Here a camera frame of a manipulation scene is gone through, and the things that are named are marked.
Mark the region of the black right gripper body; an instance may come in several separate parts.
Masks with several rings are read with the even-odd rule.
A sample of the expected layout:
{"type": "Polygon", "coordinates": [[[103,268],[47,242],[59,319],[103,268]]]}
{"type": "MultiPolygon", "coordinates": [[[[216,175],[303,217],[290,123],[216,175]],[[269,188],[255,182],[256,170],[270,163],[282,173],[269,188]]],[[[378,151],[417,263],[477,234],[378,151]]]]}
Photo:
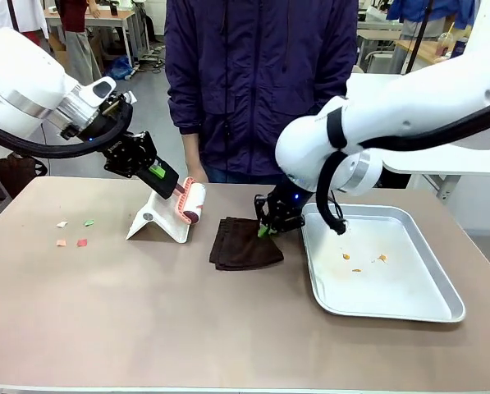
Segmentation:
{"type": "Polygon", "coordinates": [[[292,181],[281,181],[267,197],[268,225],[301,225],[305,190],[292,181]]]}

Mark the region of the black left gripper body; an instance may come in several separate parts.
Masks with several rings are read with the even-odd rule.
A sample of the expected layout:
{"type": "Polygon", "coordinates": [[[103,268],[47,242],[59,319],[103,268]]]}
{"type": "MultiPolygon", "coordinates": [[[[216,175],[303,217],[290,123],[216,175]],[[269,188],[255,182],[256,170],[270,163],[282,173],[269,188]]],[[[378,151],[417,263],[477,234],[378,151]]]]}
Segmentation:
{"type": "Polygon", "coordinates": [[[135,142],[135,135],[131,132],[123,133],[117,142],[103,151],[106,158],[104,164],[106,171],[123,176],[121,174],[122,165],[139,166],[140,152],[135,142]]]}

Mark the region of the person's right hand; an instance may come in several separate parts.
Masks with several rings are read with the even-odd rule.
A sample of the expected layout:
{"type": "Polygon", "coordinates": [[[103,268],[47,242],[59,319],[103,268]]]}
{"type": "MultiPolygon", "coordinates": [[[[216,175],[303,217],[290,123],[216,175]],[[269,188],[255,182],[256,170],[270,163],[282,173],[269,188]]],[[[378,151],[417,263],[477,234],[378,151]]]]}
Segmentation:
{"type": "Polygon", "coordinates": [[[201,163],[187,163],[186,164],[188,176],[194,178],[197,182],[207,183],[208,176],[201,163]]]}

